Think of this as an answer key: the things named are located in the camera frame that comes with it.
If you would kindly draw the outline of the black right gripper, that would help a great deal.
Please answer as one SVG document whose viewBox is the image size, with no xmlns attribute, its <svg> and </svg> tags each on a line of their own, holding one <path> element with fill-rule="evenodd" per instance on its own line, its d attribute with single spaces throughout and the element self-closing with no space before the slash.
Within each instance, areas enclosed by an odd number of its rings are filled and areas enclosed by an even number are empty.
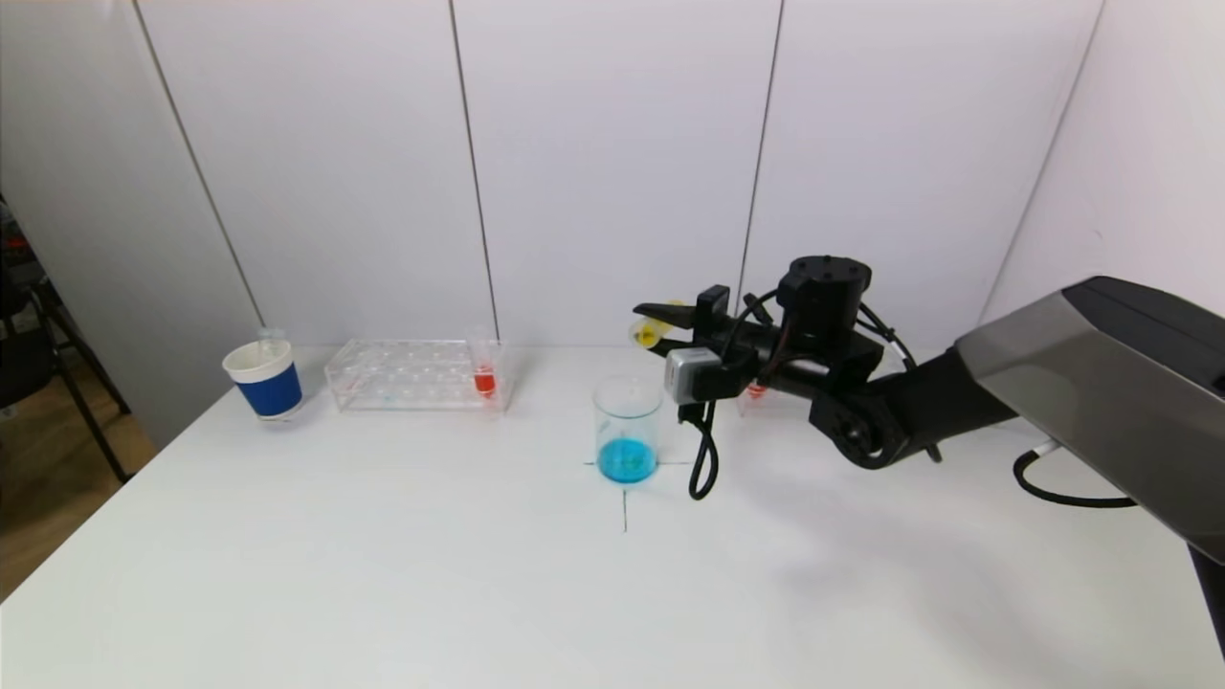
<svg viewBox="0 0 1225 689">
<path fill-rule="evenodd" d="M 735 308 L 730 288 L 712 286 L 699 292 L 695 305 L 684 302 L 641 302 L 632 313 L 653 330 L 692 330 L 693 343 L 679 340 L 657 340 L 649 352 L 668 358 L 674 349 L 698 347 L 718 356 L 722 367 L 758 376 L 777 348 L 780 327 L 771 316 L 768 305 L 777 300 L 778 291 L 746 294 L 744 304 Z"/>
</svg>

